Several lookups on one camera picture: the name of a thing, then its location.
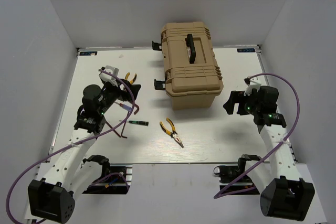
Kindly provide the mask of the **tan plastic toolbox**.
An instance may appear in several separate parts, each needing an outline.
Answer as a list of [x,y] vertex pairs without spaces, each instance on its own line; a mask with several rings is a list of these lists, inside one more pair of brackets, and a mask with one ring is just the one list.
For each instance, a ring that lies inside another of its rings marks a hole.
[[167,23],[153,50],[163,55],[164,80],[154,88],[171,98],[173,110],[209,108],[223,90],[211,34],[203,22]]

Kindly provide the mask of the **yellow black long-nose pliers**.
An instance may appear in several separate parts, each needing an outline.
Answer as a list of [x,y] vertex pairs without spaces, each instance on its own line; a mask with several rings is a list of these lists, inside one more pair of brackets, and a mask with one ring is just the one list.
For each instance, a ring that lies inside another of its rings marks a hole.
[[184,148],[184,145],[178,135],[178,133],[176,132],[176,128],[175,125],[173,124],[173,122],[169,119],[166,118],[166,121],[169,123],[169,125],[171,126],[171,130],[168,130],[164,125],[163,122],[160,121],[160,127],[163,130],[163,132],[167,135],[169,135],[181,148]]

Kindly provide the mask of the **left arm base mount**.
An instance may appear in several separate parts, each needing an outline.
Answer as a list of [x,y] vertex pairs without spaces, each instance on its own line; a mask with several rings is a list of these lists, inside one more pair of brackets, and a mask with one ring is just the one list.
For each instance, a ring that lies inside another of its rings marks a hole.
[[133,166],[128,164],[111,164],[107,157],[92,155],[82,160],[81,168],[86,163],[96,163],[101,169],[100,177],[93,181],[83,194],[92,195],[126,195],[131,186]]

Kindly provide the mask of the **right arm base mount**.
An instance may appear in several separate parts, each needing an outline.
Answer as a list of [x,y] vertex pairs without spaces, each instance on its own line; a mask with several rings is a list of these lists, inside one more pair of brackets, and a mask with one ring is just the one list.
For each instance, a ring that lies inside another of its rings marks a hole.
[[[243,154],[237,163],[229,165],[218,165],[213,169],[214,176],[219,179],[219,188],[222,190],[232,180],[238,177],[245,171],[246,163],[251,161],[259,161],[260,157],[257,155]],[[243,178],[234,183],[225,192],[237,192],[238,195],[259,195],[257,188],[253,188],[254,183],[251,178],[245,175]]]

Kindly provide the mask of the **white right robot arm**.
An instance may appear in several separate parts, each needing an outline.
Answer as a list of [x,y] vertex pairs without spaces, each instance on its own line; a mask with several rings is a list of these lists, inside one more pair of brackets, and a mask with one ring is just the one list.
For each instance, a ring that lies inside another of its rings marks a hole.
[[[246,91],[232,91],[223,105],[232,114],[238,104],[238,115],[252,115],[266,147],[266,157],[243,155],[237,169],[229,172],[231,184],[252,181],[260,192],[260,209],[264,216],[304,221],[315,189],[296,168],[289,142],[286,121],[277,113],[279,92],[276,88],[260,86]],[[265,166],[265,159],[270,166]]]

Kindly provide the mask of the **green black screwdriver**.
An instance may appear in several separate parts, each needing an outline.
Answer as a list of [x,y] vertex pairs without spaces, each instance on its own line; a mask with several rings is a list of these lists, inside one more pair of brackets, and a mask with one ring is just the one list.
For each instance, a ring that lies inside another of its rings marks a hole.
[[120,122],[135,124],[135,125],[141,125],[141,126],[149,126],[149,122],[147,122],[147,121],[134,121],[134,120],[122,121],[122,120],[120,120]]

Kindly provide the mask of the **blue red screwdriver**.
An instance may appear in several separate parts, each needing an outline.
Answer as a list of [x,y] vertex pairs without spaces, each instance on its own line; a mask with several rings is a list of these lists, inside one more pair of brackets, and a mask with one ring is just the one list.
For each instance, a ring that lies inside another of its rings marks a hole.
[[120,106],[121,108],[127,110],[127,111],[131,111],[132,108],[126,104],[123,104],[123,103],[117,103],[118,106]]

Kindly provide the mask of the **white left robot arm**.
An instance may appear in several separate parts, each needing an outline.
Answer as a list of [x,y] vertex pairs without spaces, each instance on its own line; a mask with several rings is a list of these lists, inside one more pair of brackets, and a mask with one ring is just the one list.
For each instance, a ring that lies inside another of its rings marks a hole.
[[127,80],[108,80],[100,87],[91,84],[84,88],[82,105],[78,109],[69,144],[60,151],[52,168],[28,186],[30,212],[42,220],[66,223],[75,208],[76,199],[95,180],[110,178],[108,158],[86,153],[101,136],[106,124],[104,117],[116,100],[133,102],[141,89]]

